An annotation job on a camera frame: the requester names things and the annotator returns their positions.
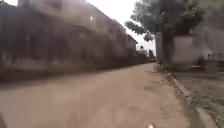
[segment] dirt path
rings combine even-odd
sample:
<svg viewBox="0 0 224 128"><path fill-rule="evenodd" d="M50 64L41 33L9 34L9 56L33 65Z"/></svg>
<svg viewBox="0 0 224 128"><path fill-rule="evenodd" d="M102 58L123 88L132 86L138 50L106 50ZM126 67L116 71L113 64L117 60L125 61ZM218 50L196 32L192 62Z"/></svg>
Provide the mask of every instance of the dirt path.
<svg viewBox="0 0 224 128"><path fill-rule="evenodd" d="M183 108L153 65L28 82L0 92L8 128L188 128Z"/></svg>

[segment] curb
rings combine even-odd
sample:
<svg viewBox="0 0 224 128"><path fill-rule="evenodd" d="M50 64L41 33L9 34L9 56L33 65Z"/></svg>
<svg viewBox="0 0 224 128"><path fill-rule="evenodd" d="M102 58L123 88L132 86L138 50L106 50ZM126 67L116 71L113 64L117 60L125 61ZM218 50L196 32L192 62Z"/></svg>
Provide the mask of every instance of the curb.
<svg viewBox="0 0 224 128"><path fill-rule="evenodd" d="M190 105L193 99L190 91L188 91L176 78L174 78L171 73L168 73L167 75L186 98L187 105ZM203 108L196 107L196 111L198 112L199 118L203 122L205 128L218 128L211 116Z"/></svg>
<svg viewBox="0 0 224 128"><path fill-rule="evenodd" d="M187 105L191 104L192 101L192 96L191 96L191 92L188 91L176 78L173 77L173 75L171 73L167 74L168 77L172 80L172 82L177 86L178 90L183 94L183 96L186 98L187 100Z"/></svg>

